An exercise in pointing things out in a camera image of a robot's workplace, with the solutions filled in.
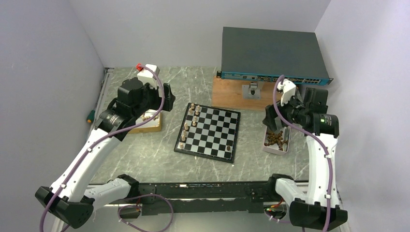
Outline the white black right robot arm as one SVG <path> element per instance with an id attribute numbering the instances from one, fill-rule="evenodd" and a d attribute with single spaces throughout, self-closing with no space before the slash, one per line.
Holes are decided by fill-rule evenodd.
<path id="1" fill-rule="evenodd" d="M 348 212 L 340 208 L 337 196 L 335 154 L 339 119 L 327 112 L 327 90 L 309 88 L 301 101 L 296 90 L 282 90 L 280 100 L 266 107 L 263 124 L 273 131 L 285 126 L 305 135 L 309 154 L 308 189 L 303 192 L 289 175 L 273 174 L 266 194 L 282 198 L 293 226 L 329 232 L 347 222 Z"/>

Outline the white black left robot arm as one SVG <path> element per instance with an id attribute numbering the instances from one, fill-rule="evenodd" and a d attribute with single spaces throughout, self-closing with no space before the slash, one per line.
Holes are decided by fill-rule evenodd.
<path id="1" fill-rule="evenodd" d="M 138 78 L 125 80 L 96 121 L 89 138 L 67 170 L 49 187 L 41 186 L 36 199 L 67 226 L 83 226 L 91 214 L 111 202 L 132 203 L 140 194 L 139 182 L 129 175 L 96 188 L 88 185 L 106 157 L 148 110 L 171 111 L 175 102 L 168 83 L 151 85 Z"/>

